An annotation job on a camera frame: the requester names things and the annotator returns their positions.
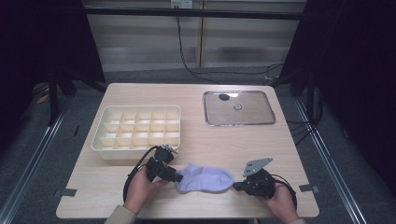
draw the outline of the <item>hand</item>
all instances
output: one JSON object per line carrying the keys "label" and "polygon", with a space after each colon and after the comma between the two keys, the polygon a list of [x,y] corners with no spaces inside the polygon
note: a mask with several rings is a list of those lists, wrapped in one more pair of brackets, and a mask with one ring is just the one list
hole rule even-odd
{"label": "hand", "polygon": [[168,183],[166,180],[160,180],[155,183],[151,183],[147,178],[146,172],[147,167],[143,166],[134,175],[134,178],[129,185],[128,194],[123,205],[136,215],[139,214],[140,210],[151,197],[151,195],[157,189],[160,189]]}
{"label": "hand", "polygon": [[276,183],[276,192],[271,199],[256,196],[260,202],[265,203],[271,213],[279,218],[283,223],[291,223],[299,219],[297,212],[294,208],[293,199],[286,186]]}

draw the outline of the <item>white compartment tray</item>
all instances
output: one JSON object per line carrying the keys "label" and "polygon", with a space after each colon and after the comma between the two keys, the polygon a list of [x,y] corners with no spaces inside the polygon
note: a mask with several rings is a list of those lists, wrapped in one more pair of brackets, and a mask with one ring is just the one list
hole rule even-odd
{"label": "white compartment tray", "polygon": [[104,160],[139,160],[154,146],[180,145],[177,105],[112,105],[105,108],[92,141]]}

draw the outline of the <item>wooden table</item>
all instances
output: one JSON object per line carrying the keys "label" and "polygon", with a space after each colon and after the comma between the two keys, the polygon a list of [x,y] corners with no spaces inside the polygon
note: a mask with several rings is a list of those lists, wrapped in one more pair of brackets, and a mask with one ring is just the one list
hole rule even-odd
{"label": "wooden table", "polygon": [[[205,123],[205,91],[263,91],[276,115],[273,125],[210,127]],[[136,161],[104,161],[91,148],[104,108],[109,105],[179,105],[181,140],[178,157],[171,162],[177,170],[189,163],[228,170],[235,181],[247,161],[272,157],[265,169],[286,178],[297,192],[300,217],[315,217],[318,206],[309,184],[279,101],[273,88],[189,84],[111,84],[98,109],[90,132],[67,184],[74,197],[63,196],[57,209],[60,218],[104,218],[122,204],[122,189]],[[143,208],[141,218],[254,218],[270,217],[266,207],[244,191],[224,193],[201,191],[180,194],[174,183],[159,190]]]}

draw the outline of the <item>wire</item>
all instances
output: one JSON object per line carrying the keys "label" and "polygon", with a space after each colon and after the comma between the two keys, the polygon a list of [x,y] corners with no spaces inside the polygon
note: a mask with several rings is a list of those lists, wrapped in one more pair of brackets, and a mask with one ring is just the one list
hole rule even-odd
{"label": "wire", "polygon": [[271,176],[276,176],[278,178],[281,178],[283,181],[280,180],[275,180],[276,183],[282,184],[284,185],[286,188],[288,188],[290,194],[291,194],[291,198],[293,200],[293,204],[294,204],[294,208],[297,210],[297,196],[296,196],[296,191],[294,191],[294,189],[291,187],[291,184],[282,176],[280,175],[271,175]]}
{"label": "wire", "polygon": [[282,66],[283,63],[275,63],[275,64],[271,64],[269,65],[265,71],[260,71],[260,72],[255,72],[255,73],[246,73],[246,72],[230,72],[230,71],[223,71],[223,72],[216,72],[216,71],[212,71],[212,72],[195,72],[190,70],[190,68],[187,66],[186,64],[186,59],[184,57],[184,52],[183,52],[183,45],[182,45],[182,41],[181,41],[181,31],[180,31],[180,18],[177,17],[177,33],[178,33],[178,44],[179,44],[179,51],[180,51],[180,58],[181,61],[183,63],[183,66],[187,69],[187,71],[190,72],[190,74],[192,74],[194,77],[200,78],[202,80],[206,80],[209,82],[213,82],[215,84],[220,84],[217,81],[205,78],[205,77],[199,77],[197,75],[208,75],[208,74],[236,74],[236,75],[247,75],[247,76],[256,76],[256,75],[262,75],[262,74],[267,74],[267,79],[265,80],[265,82],[262,85],[265,85],[266,82],[268,82],[270,76],[269,76],[269,72],[278,68],[279,66]]}
{"label": "wire", "polygon": [[305,121],[294,121],[294,120],[286,120],[286,122],[287,123],[298,123],[298,124],[301,124],[301,123],[303,123],[303,124],[306,124],[306,122]]}
{"label": "wire", "polygon": [[299,141],[297,141],[294,145],[298,146],[301,142],[303,142],[303,140],[309,135],[311,134],[314,130],[317,129],[320,119],[323,116],[323,95],[321,94],[321,92],[319,93],[319,99],[318,99],[318,104],[317,104],[317,114],[315,119],[313,120],[313,124],[314,124],[314,128],[309,130],[308,133],[306,133]]}
{"label": "wire", "polygon": [[305,123],[302,123],[302,124],[300,124],[299,126],[297,126],[297,127],[295,127],[295,128],[289,129],[289,131],[290,131],[290,132],[293,132],[293,131],[296,131],[296,130],[298,130],[298,129],[304,127],[304,126],[305,126]]}
{"label": "wire", "polygon": [[294,136],[300,135],[300,134],[305,133],[305,132],[306,132],[306,129],[300,131],[299,133],[294,133],[292,136],[294,137]]}
{"label": "wire", "polygon": [[137,173],[137,171],[138,171],[141,167],[143,167],[144,165],[146,165],[146,164],[144,164],[144,165],[140,166],[140,164],[141,164],[142,161],[147,157],[147,155],[148,155],[153,149],[155,149],[155,148],[157,148],[157,147],[151,147],[151,148],[145,153],[145,155],[143,155],[143,157],[140,159],[140,161],[137,163],[137,165],[134,167],[134,169],[131,171],[131,173],[128,174],[128,178],[126,179],[125,184],[124,184],[124,188],[123,188],[123,200],[124,200],[124,201],[126,200],[126,196],[127,196],[127,194],[128,194],[128,188],[129,188],[129,185],[131,184],[132,179],[134,178],[134,175]]}

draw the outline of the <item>sock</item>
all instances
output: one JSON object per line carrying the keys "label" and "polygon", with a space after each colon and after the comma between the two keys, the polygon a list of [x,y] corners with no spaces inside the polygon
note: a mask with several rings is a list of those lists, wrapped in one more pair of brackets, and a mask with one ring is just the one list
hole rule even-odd
{"label": "sock", "polygon": [[177,172],[184,176],[180,182],[175,183],[177,190],[180,192],[220,192],[233,184],[233,176],[218,168],[189,164],[184,170]]}

